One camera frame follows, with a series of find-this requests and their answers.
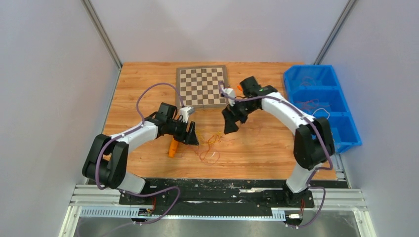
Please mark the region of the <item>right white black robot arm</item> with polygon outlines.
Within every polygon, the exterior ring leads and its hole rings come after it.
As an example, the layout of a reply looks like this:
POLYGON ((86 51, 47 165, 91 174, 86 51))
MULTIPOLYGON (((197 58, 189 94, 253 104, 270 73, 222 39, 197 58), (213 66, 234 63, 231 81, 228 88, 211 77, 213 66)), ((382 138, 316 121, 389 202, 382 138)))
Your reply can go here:
POLYGON ((271 85, 261 86, 255 77, 240 82, 243 98, 238 98, 234 89, 227 88, 223 82, 218 85, 220 95, 228 100, 226 108, 222 110, 224 134, 237 132, 237 123, 245 123, 249 114, 256 110, 273 115, 292 132, 296 165, 286 180, 282 199, 286 205, 295 206, 301 201, 302 193, 308 189, 315 172, 324 169, 323 164, 331 162, 335 154, 329 120, 305 113, 271 85))

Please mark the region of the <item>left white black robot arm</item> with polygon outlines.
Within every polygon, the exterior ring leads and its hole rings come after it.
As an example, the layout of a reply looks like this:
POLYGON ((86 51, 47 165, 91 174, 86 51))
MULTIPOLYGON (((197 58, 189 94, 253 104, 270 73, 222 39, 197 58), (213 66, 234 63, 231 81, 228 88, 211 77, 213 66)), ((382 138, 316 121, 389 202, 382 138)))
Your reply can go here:
POLYGON ((119 134, 97 135, 82 168, 82 175, 99 186, 132 193, 138 204, 146 204, 151 191, 144 178, 127 170, 128 155, 143 144, 170 135, 179 143, 198 145, 195 122, 189 121, 194 108, 161 103, 158 111, 137 126, 119 134))

